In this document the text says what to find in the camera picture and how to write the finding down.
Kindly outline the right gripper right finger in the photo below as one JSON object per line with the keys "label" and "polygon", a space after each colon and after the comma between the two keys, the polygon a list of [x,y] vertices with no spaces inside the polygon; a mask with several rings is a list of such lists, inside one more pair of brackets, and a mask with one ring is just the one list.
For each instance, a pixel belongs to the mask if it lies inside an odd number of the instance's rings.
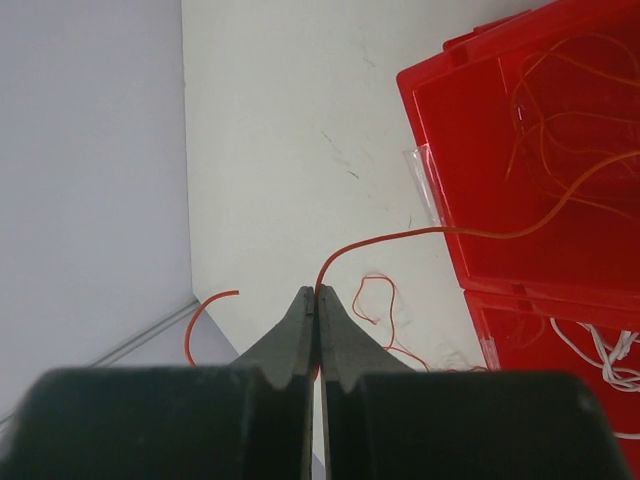
{"label": "right gripper right finger", "polygon": [[410,369],[348,315],[335,290],[317,290],[324,446],[330,479],[409,479],[415,447],[402,413]]}

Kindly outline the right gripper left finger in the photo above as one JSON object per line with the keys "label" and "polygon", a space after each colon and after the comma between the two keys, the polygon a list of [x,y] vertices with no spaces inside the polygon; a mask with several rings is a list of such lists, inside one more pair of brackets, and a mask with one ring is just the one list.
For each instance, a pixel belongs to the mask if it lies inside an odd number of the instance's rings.
{"label": "right gripper left finger", "polygon": [[284,317],[232,363],[246,375],[244,479],[309,479],[312,463],[314,291],[302,287]]}

